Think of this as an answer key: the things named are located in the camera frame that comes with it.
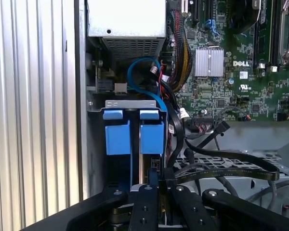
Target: silver heatsink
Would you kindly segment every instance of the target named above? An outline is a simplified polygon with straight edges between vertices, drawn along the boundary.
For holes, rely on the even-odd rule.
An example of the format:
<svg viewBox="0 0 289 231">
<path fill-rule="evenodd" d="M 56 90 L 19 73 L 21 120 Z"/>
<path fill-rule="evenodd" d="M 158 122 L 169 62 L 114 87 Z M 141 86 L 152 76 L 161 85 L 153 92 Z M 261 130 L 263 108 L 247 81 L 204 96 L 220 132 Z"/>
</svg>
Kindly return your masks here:
<svg viewBox="0 0 289 231">
<path fill-rule="evenodd" d="M 194 76 L 222 77 L 223 49 L 199 48 L 195 50 Z"/>
<path fill-rule="evenodd" d="M 158 56 L 166 37 L 166 0 L 88 0 L 88 36 L 117 61 Z"/>
</svg>

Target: ribbed metal side panel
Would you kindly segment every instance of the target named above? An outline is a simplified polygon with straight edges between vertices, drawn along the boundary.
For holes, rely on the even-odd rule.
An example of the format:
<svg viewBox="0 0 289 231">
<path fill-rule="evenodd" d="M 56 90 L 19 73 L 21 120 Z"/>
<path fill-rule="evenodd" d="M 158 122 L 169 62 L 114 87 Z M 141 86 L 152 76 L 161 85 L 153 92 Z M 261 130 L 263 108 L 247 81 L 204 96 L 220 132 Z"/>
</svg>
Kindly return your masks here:
<svg viewBox="0 0 289 231">
<path fill-rule="evenodd" d="M 211 49 L 211 48 L 196 49 L 194 76 L 222 77 L 223 49 Z"/>
<path fill-rule="evenodd" d="M 0 0 L 0 231 L 79 201 L 73 15 L 73 0 Z"/>
</svg>

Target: power supply vent grille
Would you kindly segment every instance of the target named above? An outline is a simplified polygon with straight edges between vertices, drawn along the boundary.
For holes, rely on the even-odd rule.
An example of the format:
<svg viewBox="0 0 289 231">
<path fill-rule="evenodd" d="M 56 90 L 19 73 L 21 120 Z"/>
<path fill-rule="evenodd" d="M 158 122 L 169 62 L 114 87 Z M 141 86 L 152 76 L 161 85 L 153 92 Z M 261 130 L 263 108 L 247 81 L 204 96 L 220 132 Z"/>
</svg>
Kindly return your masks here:
<svg viewBox="0 0 289 231">
<path fill-rule="evenodd" d="M 164 38 L 148 40 L 103 38 L 105 45 L 117 61 L 133 60 L 143 56 L 157 56 L 164 40 Z"/>
</svg>

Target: connector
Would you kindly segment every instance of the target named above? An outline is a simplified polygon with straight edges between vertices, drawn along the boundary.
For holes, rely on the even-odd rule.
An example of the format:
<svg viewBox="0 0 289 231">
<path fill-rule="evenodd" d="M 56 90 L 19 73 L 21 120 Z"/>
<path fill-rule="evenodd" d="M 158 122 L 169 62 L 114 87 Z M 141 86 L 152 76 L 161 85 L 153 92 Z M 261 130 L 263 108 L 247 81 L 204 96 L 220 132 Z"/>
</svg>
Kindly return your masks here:
<svg viewBox="0 0 289 231">
<path fill-rule="evenodd" d="M 214 132 L 218 133 L 218 134 L 222 134 L 224 132 L 226 132 L 228 129 L 230 129 L 229 124 L 227 124 L 225 121 L 222 121 L 217 128 L 214 130 Z"/>
<path fill-rule="evenodd" d="M 188 14 L 188 0 L 181 0 L 181 13 Z"/>
</svg>

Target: blue clip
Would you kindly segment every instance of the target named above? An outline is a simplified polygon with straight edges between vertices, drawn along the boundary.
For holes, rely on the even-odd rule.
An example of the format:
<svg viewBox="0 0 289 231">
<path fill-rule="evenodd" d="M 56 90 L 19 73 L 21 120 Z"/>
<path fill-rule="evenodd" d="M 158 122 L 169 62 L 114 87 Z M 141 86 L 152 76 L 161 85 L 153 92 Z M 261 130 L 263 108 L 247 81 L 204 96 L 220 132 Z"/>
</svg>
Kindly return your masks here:
<svg viewBox="0 0 289 231">
<path fill-rule="evenodd" d="M 204 27 L 213 32 L 213 34 L 219 36 L 220 34 L 216 30 L 216 22 L 215 19 L 209 19 L 205 22 Z"/>
<path fill-rule="evenodd" d="M 103 114 L 103 120 L 115 120 L 123 119 L 122 110 L 105 110 Z"/>
<path fill-rule="evenodd" d="M 130 121 L 124 125 L 105 126 L 107 155 L 131 154 Z"/>
<path fill-rule="evenodd" d="M 158 110 L 140 110 L 140 119 L 159 120 Z"/>
<path fill-rule="evenodd" d="M 140 126 L 140 153 L 162 154 L 164 152 L 164 123 Z"/>
</svg>

